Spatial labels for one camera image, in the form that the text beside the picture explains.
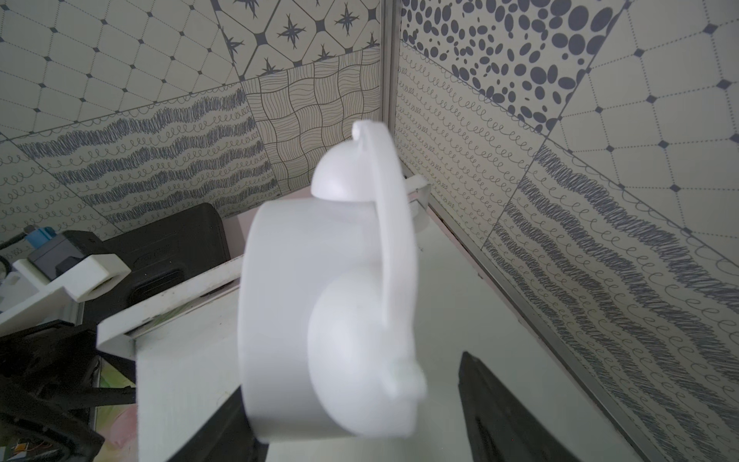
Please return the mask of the white plastic twin-bell alarm clock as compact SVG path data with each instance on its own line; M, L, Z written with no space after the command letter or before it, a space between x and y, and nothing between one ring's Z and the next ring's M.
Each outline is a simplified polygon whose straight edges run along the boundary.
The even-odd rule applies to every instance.
M238 358L264 443L407 437L425 398L418 248L388 128L357 121L309 198L264 203L242 256Z

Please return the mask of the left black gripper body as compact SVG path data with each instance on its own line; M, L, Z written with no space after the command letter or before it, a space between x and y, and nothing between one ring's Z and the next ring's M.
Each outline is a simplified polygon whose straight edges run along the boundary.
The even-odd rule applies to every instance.
M131 385L101 388L103 362ZM136 402L135 364L96 348L88 327L44 323L1 338L1 459L92 461L104 437L94 410Z

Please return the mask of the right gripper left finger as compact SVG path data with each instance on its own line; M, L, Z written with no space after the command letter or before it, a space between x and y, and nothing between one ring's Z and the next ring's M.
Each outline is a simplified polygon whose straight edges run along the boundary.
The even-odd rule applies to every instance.
M265 462L268 450L249 424L238 388L169 462Z

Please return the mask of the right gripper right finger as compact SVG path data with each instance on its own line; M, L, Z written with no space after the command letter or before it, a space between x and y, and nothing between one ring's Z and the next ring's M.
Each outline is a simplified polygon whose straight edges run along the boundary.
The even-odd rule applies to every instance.
M473 460L577 460L490 369L469 352L462 354L458 378Z

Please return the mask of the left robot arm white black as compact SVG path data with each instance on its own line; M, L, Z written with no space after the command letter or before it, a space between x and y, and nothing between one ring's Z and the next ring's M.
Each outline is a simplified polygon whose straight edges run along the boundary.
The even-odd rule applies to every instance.
M134 404L138 381L133 359L97 348L98 327L227 262L221 217L200 204L109 240L30 226L15 242L32 251L1 264L1 456L93 460L107 442L94 410ZM100 362L129 385L99 387Z

